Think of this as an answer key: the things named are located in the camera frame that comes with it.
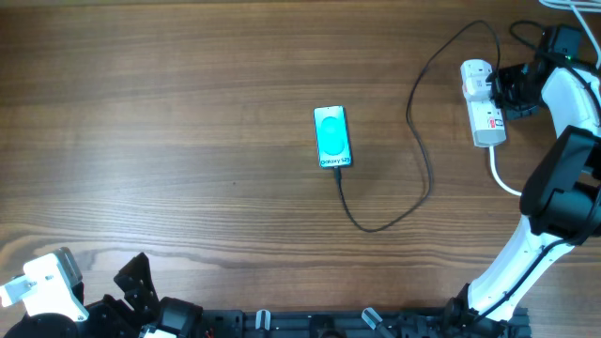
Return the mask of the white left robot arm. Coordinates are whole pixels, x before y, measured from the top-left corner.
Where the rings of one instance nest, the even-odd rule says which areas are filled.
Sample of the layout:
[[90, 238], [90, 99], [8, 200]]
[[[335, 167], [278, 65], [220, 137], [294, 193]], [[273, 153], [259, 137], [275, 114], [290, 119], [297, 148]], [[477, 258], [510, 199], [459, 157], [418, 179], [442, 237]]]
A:
[[84, 304], [85, 285], [71, 251], [59, 248], [23, 265], [23, 274], [1, 285], [1, 305], [22, 303], [26, 313], [7, 337], [195, 337], [203, 308], [159, 299], [149, 260], [137, 254], [114, 277], [124, 292]]

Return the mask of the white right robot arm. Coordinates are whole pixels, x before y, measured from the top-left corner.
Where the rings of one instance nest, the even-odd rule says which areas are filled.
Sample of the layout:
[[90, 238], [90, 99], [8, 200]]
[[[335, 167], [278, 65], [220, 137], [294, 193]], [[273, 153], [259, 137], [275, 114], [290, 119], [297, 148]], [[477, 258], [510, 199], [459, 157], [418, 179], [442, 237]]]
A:
[[440, 328], [465, 337], [510, 336], [518, 303], [563, 255], [600, 235], [600, 71], [578, 60], [582, 32], [542, 26], [530, 63], [491, 67], [472, 59], [460, 68], [475, 146], [494, 149], [504, 123], [549, 110], [557, 140], [518, 193], [516, 231], [490, 267], [447, 303]]

